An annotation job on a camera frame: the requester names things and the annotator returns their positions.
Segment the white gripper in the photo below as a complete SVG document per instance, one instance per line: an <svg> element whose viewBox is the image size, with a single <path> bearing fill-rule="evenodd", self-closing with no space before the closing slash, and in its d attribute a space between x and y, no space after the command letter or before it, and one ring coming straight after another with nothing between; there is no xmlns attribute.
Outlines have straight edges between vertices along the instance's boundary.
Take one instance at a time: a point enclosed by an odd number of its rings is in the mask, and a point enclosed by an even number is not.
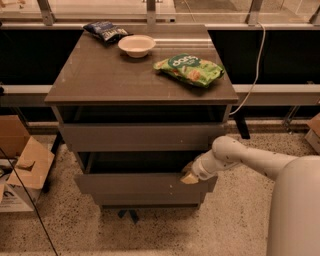
<svg viewBox="0 0 320 256"><path fill-rule="evenodd" d="M200 180L209 180L216 175L216 161L212 154L201 154L195 161L189 162L182 172L187 172L180 181L184 184L197 184Z"/></svg>

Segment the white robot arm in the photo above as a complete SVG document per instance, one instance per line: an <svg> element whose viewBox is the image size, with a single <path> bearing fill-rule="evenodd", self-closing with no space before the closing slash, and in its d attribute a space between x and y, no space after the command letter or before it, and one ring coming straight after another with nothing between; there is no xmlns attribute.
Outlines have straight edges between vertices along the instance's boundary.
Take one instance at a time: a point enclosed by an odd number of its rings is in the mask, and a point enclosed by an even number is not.
<svg viewBox="0 0 320 256"><path fill-rule="evenodd" d="M285 155L220 136L181 181L196 184L238 164L274 181L266 256L320 256L320 156Z"/></svg>

